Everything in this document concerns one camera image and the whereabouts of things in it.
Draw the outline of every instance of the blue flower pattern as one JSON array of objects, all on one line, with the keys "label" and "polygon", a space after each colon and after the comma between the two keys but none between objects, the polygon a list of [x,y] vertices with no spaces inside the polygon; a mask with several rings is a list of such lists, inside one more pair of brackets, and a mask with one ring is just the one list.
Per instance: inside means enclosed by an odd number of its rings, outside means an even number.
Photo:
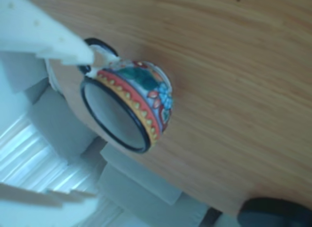
[{"label": "blue flower pattern", "polygon": [[173,99],[171,97],[170,91],[165,83],[161,83],[157,88],[159,92],[159,98],[161,103],[164,105],[166,110],[170,110],[173,105]]}]

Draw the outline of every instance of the black rubber foot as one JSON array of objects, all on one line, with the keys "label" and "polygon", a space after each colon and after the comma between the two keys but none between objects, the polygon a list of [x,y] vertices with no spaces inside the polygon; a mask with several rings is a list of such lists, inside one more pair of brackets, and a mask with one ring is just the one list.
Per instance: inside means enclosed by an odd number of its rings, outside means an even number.
[{"label": "black rubber foot", "polygon": [[238,215],[242,227],[312,227],[312,211],[279,199],[247,201]]}]

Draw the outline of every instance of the black cup rim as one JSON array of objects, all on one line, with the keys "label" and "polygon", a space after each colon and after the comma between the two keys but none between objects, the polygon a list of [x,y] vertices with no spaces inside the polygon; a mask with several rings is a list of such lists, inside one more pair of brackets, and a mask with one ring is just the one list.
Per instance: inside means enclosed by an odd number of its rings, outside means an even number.
[{"label": "black cup rim", "polygon": [[[94,84],[97,87],[101,88],[103,91],[105,91],[107,94],[109,94],[115,101],[118,102],[118,104],[128,113],[128,115],[131,117],[131,119],[134,121],[138,129],[140,130],[142,137],[145,142],[145,147],[143,148],[135,148],[132,147],[125,142],[123,142],[120,138],[115,136],[105,125],[96,117],[95,113],[91,109],[91,107],[88,104],[88,101],[85,96],[85,87],[87,84]],[[141,121],[138,119],[138,117],[135,115],[135,113],[132,111],[132,109],[110,88],[106,87],[105,85],[101,84],[100,82],[93,80],[89,77],[85,77],[83,82],[80,85],[80,92],[83,99],[83,102],[85,106],[87,107],[89,113],[92,115],[93,119],[97,122],[97,124],[110,136],[112,137],[116,142],[118,142],[120,145],[122,145],[124,148],[131,150],[136,153],[144,153],[149,150],[151,146],[150,138],[146,132],[145,127],[141,123]]]}]

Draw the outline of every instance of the wood grain surface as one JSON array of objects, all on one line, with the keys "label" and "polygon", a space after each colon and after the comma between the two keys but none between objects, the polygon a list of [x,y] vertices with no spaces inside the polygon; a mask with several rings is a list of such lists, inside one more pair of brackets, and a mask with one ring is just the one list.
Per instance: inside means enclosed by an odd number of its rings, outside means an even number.
[{"label": "wood grain surface", "polygon": [[[229,214],[259,196],[312,208],[312,0],[32,1],[171,78],[165,135],[129,156]],[[72,110],[111,141],[83,106],[78,70],[55,71]]]}]

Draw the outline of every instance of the painted ceramic cup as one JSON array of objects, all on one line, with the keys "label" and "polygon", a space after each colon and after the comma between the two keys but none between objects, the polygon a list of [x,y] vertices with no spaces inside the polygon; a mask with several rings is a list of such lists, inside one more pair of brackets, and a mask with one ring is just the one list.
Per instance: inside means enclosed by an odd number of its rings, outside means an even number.
[{"label": "painted ceramic cup", "polygon": [[89,112],[115,141],[134,152],[152,147],[167,128],[172,87],[164,72],[145,61],[122,60],[98,39],[87,44],[106,60],[103,67],[79,66],[81,94]]}]

